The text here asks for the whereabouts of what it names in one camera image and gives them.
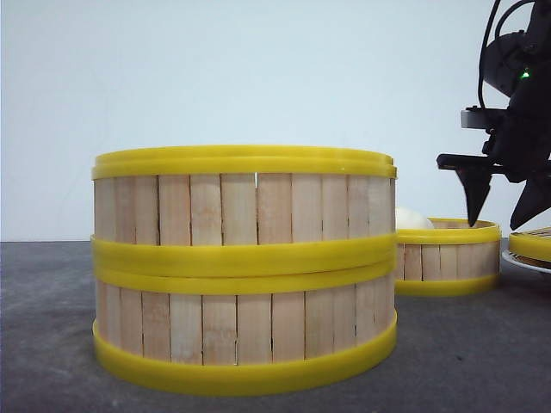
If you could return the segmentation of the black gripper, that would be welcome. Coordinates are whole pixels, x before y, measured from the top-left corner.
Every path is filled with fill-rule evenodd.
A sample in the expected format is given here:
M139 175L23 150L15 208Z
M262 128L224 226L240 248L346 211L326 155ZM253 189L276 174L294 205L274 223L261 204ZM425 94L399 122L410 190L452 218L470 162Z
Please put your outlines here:
M443 153L436 158L439 169L458 175L471 227L490 192L492 174L505 175L511 182L526 180L511 215L511 229L550 208L550 82L518 82L506 110L498 127L485 130L489 138L480 156Z

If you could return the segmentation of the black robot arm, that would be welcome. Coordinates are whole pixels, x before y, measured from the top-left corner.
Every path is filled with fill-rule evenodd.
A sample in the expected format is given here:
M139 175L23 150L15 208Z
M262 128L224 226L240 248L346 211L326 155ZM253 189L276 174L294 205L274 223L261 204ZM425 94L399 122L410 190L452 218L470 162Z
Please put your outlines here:
M464 128L482 129L489 139L479 157L441 154L437 165L453 170L464 188L467 220L473 225L490 191L492 176L525 187L511 215L516 229L550 208L550 3L534 1L529 25L504 34L507 17L490 15L480 52L479 86L489 84L509 97L507 108L480 102L461 113Z

